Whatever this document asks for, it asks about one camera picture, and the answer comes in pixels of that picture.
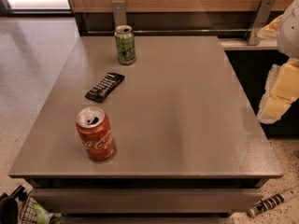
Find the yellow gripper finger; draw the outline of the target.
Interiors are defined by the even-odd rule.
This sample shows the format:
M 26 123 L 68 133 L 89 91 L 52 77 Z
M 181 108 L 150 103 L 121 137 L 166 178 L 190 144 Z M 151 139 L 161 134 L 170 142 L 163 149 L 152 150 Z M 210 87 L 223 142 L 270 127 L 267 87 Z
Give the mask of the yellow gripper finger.
M 261 39 L 276 39 L 281 19 L 281 15 L 273 19 L 258 32 L 257 36 Z
M 299 60 L 289 59 L 281 66 L 274 64 L 264 89 L 257 119 L 263 124 L 273 124 L 299 98 Z

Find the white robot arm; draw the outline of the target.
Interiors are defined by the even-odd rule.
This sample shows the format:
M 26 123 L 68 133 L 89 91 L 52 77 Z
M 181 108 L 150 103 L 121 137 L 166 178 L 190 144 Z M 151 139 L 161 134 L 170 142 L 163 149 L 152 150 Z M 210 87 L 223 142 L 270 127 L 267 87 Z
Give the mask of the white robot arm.
M 282 15 L 265 25 L 258 37 L 275 39 L 278 51 L 289 58 L 283 65 L 272 65 L 259 104 L 258 121 L 273 124 L 299 98 L 299 0 L 294 0 Z

